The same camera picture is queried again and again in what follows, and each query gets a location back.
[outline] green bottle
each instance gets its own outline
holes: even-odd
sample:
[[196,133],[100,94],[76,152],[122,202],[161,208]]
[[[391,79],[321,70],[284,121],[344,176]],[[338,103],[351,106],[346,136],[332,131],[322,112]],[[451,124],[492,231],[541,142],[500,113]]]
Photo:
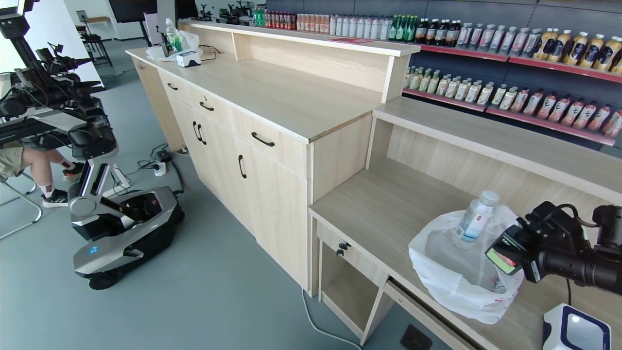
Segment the green bottle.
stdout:
[[408,25],[408,35],[404,37],[404,41],[412,42],[415,39],[415,31],[417,30],[417,19],[418,16],[411,16],[411,22]]
[[401,20],[399,21],[399,26],[397,27],[397,33],[395,34],[395,40],[404,40],[404,32],[406,31],[406,26],[408,25],[408,17],[401,16]]
[[389,40],[395,40],[395,36],[397,34],[397,27],[399,26],[400,20],[400,16],[393,16],[393,25],[391,26],[391,30],[389,30]]

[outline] checkout counter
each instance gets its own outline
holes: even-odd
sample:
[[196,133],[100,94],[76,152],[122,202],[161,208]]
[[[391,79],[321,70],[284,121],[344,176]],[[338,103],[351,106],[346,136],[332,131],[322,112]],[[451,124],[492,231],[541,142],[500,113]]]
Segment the checkout counter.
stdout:
[[[620,159],[401,97],[416,45],[193,21],[180,28],[224,54],[182,68],[128,51],[170,147],[190,151],[206,186],[361,344],[398,303],[454,349],[542,348],[543,314],[567,299],[563,279],[525,281],[504,317],[483,324],[427,293],[408,243],[484,189],[519,215],[542,201],[570,202],[582,217],[622,206]],[[620,301],[573,287],[573,306],[608,323],[614,344]]]

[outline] person's leg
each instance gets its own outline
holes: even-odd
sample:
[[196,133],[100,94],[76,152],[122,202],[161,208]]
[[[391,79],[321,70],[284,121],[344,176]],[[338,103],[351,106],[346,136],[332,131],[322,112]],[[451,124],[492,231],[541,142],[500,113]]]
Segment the person's leg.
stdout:
[[66,207],[68,205],[67,192],[54,188],[50,159],[45,152],[24,148],[22,152],[21,169],[30,166],[33,180],[43,192],[44,207]]
[[57,149],[51,149],[46,151],[45,154],[49,158],[50,162],[58,164],[64,168],[63,175],[66,181],[74,181],[80,177],[84,163],[71,162],[67,158],[63,157]]

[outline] drawer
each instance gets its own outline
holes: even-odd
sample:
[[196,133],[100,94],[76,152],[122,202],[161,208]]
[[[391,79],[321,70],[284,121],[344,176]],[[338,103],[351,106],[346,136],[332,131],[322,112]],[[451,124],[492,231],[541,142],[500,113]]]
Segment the drawer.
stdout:
[[171,73],[165,72],[162,69],[158,70],[160,73],[160,79],[162,79],[162,84],[164,86],[164,91],[166,91],[166,95],[169,98],[178,98],[185,103],[190,104],[190,89],[188,84],[180,77],[176,75],[172,75]]
[[294,174],[307,179],[307,145],[271,125],[231,109],[233,132],[268,157],[283,164]]
[[433,332],[450,349],[454,350],[475,350],[463,337],[449,328],[443,321],[427,311],[421,304],[413,300],[406,292],[392,281],[387,281],[384,285],[384,293],[390,296],[396,303],[400,304],[417,321]]
[[343,258],[354,266],[365,277],[369,278],[375,285],[382,287],[387,282],[389,274],[379,268],[368,257],[364,256],[356,247],[347,246],[349,243],[342,240],[330,228],[321,222],[317,222],[317,237],[329,246],[335,254],[337,250],[343,251]]
[[192,99],[190,105],[195,111],[215,121],[226,130],[232,130],[230,108],[220,97],[202,88],[193,87],[190,98]]

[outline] metal chair leg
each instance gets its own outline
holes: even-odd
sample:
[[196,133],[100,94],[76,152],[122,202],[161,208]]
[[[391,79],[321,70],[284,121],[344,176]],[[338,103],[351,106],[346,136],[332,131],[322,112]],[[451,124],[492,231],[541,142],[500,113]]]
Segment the metal chair leg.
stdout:
[[40,205],[38,205],[37,203],[33,202],[32,200],[30,200],[28,197],[26,197],[26,195],[24,195],[23,193],[19,192],[17,189],[15,189],[15,187],[9,185],[8,183],[2,181],[2,184],[4,186],[6,186],[9,190],[11,190],[13,193],[17,194],[17,198],[21,198],[23,200],[25,200],[26,202],[28,202],[30,205],[32,205],[33,207],[37,208],[37,217],[33,220],[30,221],[29,223],[27,223],[26,225],[22,225],[16,229],[14,229],[13,231],[10,231],[2,236],[0,236],[0,240],[5,239],[6,237],[16,233],[17,231],[20,231],[22,229],[25,229],[26,227],[36,223],[37,221],[39,221],[39,219],[41,219],[41,217],[43,216],[43,209],[41,208]]
[[[30,181],[32,182],[32,187],[31,187],[31,189],[29,189],[26,193],[24,193],[24,195],[31,194],[31,193],[33,193],[34,191],[36,191],[36,190],[37,190],[37,188],[38,188],[37,183],[36,183],[36,182],[32,179],[32,177],[30,177],[30,175],[22,173],[22,174],[21,174],[21,176],[26,177],[28,180],[30,180]],[[9,199],[9,200],[8,200],[8,201],[6,201],[6,202],[2,202],[2,203],[0,203],[0,206],[3,206],[4,204],[10,203],[10,202],[12,202],[12,201],[14,201],[14,200],[16,200],[16,199],[18,199],[18,198],[19,198],[19,196],[17,196],[17,197],[13,197],[13,198]]]

